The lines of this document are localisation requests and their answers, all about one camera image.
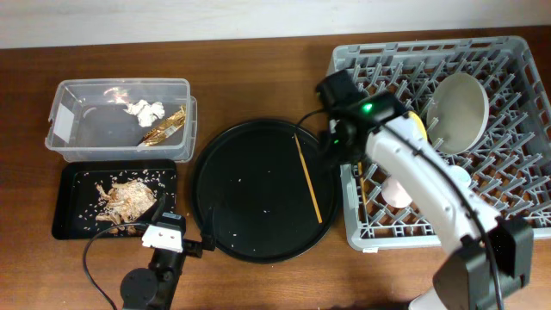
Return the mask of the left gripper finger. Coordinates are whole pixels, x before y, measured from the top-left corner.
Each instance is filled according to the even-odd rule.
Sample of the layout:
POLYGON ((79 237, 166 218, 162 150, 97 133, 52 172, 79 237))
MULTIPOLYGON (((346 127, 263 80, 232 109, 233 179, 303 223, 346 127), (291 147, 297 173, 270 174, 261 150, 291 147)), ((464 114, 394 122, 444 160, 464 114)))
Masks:
POLYGON ((166 204, 166 194, 163 193, 160 198, 155 202, 155 204, 152 206, 152 210, 150 212, 150 218, 149 222, 154 223, 158 220, 158 218, 162 215, 164 212, 166 204))
POLYGON ((214 208, 210 207, 207 215, 204 218, 201 229, 201 244, 204 251, 215 250, 215 233, 214 233, 214 208))

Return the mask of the white tissue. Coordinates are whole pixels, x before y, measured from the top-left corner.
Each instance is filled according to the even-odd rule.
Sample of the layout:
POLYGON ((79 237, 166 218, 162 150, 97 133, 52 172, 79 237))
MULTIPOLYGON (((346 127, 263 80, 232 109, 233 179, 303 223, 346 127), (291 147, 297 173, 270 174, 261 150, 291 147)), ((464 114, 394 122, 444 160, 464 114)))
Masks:
POLYGON ((136 116, 141 127, 151 127, 154 121, 162 119, 165 115, 161 102, 149 103, 146 100, 128 104, 124 112, 136 116))

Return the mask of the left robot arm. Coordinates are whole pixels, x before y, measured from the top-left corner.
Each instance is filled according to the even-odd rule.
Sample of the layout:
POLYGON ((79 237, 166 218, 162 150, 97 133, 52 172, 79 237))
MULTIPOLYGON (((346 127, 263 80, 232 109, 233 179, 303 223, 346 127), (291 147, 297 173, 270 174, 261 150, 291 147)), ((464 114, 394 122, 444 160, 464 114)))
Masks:
POLYGON ((207 210, 199 241, 184 238, 186 219, 165 210, 162 195, 139 218, 145 224, 142 245, 152 248, 151 262, 145 268, 130 271, 121 281, 120 293, 125 310, 169 309, 187 257, 202 257, 214 251, 214 208, 207 210))

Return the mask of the food scraps pile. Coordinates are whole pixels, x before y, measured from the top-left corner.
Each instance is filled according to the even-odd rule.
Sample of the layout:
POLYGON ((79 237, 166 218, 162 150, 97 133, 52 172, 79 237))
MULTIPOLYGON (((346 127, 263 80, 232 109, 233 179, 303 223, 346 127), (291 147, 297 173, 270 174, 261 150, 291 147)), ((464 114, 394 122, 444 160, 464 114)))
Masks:
POLYGON ((142 219, 161 198, 175 207, 177 173, 172 169, 86 171, 73 185, 75 220, 71 227, 83 233, 142 219))

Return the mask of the grey round plate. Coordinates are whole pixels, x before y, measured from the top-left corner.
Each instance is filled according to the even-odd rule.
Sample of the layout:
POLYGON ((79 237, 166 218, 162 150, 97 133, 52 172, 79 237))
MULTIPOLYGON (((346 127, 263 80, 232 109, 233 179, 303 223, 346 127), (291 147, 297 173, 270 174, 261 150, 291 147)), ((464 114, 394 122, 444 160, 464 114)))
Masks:
POLYGON ((450 155, 472 148, 489 117, 489 99, 482 84, 467 73, 455 73, 436 87, 431 99, 425 119, 433 147, 450 155))

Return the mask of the pink plastic cup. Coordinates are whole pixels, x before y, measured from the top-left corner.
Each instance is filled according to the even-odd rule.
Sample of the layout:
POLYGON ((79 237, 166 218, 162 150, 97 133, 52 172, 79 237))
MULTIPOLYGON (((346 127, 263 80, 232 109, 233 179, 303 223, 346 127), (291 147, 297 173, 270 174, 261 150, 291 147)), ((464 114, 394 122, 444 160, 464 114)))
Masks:
POLYGON ((412 198, 393 177, 388 177, 381 185, 384 201, 394 208, 406 208, 412 203, 412 198))

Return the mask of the wooden chopstick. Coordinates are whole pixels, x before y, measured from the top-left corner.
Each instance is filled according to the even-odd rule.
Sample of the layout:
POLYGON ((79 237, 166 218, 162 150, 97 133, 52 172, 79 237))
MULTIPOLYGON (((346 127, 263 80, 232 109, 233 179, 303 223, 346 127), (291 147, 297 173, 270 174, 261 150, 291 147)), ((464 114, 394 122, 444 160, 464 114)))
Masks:
POLYGON ((365 189, 365 185, 364 185, 364 174, 363 174, 363 168, 362 168, 362 161, 358 162, 357 164, 357 169, 358 169, 358 179, 359 179, 359 184, 360 184, 360 190, 361 190, 361 198, 362 198, 362 205, 363 207, 365 208, 367 206, 367 198, 366 198, 366 189, 365 189))
POLYGON ((317 218, 317 222, 318 222, 319 224, 322 224, 322 223, 323 223, 323 219, 322 219, 321 213, 320 213, 320 211, 319 211, 318 201, 317 201, 317 198, 316 198, 314 189, 313 189, 313 185, 312 185, 312 181, 311 181, 311 178, 310 178, 310 174, 309 174, 309 171, 308 171, 308 168, 307 168, 307 165, 306 165, 306 160, 305 160, 304 154, 303 154, 303 152, 302 152, 302 150, 301 150, 299 137, 298 137, 298 135, 297 135, 296 133, 294 133, 294 141, 295 141, 295 144, 296 144, 297 152, 298 152, 298 154, 299 154, 299 158, 300 158, 300 163, 301 163, 301 166, 302 166, 302 170, 303 170, 303 173, 304 173, 304 176, 305 176, 305 179, 306 179, 306 185, 307 185, 307 187, 308 187, 309 194, 310 194, 310 196, 311 196, 311 200, 312 200, 312 204, 313 204, 313 209, 314 209, 314 213, 315 213, 316 218, 317 218))

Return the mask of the yellow bowl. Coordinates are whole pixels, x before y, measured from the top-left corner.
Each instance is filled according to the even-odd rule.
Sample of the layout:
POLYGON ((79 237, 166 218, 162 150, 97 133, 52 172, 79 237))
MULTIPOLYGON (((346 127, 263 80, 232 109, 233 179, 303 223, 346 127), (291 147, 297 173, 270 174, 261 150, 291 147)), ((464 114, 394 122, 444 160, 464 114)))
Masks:
POLYGON ((428 140, 427 132, 421 118, 413 111, 408 112, 408 117, 415 121, 418 131, 420 132, 423 140, 427 141, 428 140))

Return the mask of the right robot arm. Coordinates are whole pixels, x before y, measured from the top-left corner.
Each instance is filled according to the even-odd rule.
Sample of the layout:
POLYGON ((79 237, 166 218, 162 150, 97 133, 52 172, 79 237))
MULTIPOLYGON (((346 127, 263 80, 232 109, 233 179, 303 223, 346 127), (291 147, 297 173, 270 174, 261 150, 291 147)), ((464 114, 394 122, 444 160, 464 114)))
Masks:
POLYGON ((315 91, 336 123, 320 134, 328 161, 378 164, 412 198, 448 255, 431 288, 400 308, 502 309, 506 297, 529 284, 531 225, 504 218, 454 179, 394 94, 367 96, 347 71, 325 77, 315 91))

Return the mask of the blue plastic cup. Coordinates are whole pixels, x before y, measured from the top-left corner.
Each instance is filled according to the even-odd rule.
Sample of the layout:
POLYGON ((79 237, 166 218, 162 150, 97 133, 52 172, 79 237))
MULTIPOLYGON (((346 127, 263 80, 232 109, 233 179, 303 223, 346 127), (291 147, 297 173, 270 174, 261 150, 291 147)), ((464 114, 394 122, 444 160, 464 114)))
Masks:
POLYGON ((450 175, 460 184, 468 187, 472 182, 469 173, 458 165, 451 165, 449 167, 450 175))

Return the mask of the gold snack wrapper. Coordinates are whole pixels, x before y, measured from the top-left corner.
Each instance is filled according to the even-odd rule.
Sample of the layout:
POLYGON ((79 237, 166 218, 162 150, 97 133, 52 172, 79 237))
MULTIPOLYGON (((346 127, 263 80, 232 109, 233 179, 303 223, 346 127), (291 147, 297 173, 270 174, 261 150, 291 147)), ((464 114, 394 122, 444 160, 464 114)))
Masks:
POLYGON ((176 113, 169 116, 157 127, 149 131, 138 143, 138 146, 155 146, 167 140, 185 125, 186 115, 186 108, 181 106, 176 113))

